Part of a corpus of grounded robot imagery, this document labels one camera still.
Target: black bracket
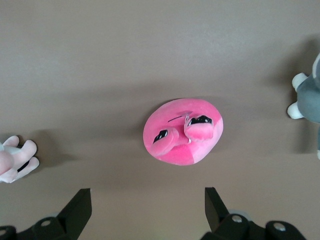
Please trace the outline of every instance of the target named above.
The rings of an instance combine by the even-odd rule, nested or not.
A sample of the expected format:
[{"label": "black bracket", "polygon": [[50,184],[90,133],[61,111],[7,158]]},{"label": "black bracket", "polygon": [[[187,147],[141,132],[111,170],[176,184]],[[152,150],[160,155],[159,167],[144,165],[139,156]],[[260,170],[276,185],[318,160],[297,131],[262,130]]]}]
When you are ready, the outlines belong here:
[{"label": "black bracket", "polygon": [[90,188],[80,189],[56,217],[46,217],[17,233],[14,226],[0,226],[0,240],[76,240],[91,217]]},{"label": "black bracket", "polygon": [[240,214],[230,214],[214,187],[205,188],[205,215],[211,232],[201,240],[306,240],[285,221],[269,221],[263,228]]}]

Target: stuffed animal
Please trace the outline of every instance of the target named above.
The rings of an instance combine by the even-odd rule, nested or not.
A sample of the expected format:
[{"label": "stuffed animal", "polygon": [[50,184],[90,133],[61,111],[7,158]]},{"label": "stuffed animal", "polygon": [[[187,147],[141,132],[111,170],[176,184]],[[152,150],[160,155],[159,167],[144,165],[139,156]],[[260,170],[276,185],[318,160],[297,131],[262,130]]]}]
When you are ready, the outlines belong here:
[{"label": "stuffed animal", "polygon": [[31,140],[27,140],[21,148],[18,144],[17,136],[0,143],[0,182],[12,183],[39,166],[38,159],[34,157],[37,145]]},{"label": "stuffed animal", "polygon": [[[297,101],[287,110],[292,119],[306,118],[320,123],[320,54],[312,66],[312,75],[299,73],[292,80],[292,86],[297,93]],[[320,127],[318,130],[318,159],[320,159]]]},{"label": "stuffed animal", "polygon": [[146,150],[156,159],[174,165],[202,160],[223,132],[218,110],[202,99],[182,98],[158,108],[143,130]]}]

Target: gray plush toy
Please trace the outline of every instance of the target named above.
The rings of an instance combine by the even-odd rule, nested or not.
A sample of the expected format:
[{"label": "gray plush toy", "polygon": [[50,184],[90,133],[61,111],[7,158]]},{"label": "gray plush toy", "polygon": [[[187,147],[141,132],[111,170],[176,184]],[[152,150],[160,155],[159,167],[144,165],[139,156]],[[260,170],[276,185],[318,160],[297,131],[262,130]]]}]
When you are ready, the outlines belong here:
[{"label": "gray plush toy", "polygon": [[[287,113],[292,119],[306,118],[320,123],[320,54],[312,66],[312,75],[299,73],[292,80],[297,93],[297,101],[291,104]],[[318,130],[318,159],[320,159],[320,127]]]}]

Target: plush toy eye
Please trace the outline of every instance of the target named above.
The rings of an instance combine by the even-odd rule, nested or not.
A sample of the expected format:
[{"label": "plush toy eye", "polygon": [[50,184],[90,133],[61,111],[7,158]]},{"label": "plush toy eye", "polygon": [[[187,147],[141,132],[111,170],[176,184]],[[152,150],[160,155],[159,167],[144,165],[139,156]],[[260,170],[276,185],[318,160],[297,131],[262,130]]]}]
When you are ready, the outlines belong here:
[{"label": "plush toy eye", "polygon": [[209,123],[212,125],[212,119],[205,116],[205,115],[202,115],[198,118],[192,118],[191,121],[189,122],[188,126],[192,125],[192,124],[205,124],[205,123]]},{"label": "plush toy eye", "polygon": [[156,141],[159,141],[160,139],[166,137],[167,135],[168,135],[168,130],[162,130],[162,131],[160,131],[160,132],[159,132],[159,135],[154,138],[153,143],[155,143]]}]

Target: beige tabletop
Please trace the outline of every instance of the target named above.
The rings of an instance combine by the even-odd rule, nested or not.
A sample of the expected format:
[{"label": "beige tabletop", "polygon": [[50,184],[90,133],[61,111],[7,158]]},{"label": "beige tabletop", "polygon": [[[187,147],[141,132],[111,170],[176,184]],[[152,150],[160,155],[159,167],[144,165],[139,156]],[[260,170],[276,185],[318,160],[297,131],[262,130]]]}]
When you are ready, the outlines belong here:
[{"label": "beige tabletop", "polygon": [[[81,240],[198,240],[205,187],[264,227],[320,235],[318,124],[290,119],[292,78],[320,52],[319,0],[0,1],[0,141],[40,166],[0,183],[0,226],[22,231],[91,188]],[[154,159],[149,115],[214,104],[224,131],[199,163]]]}]

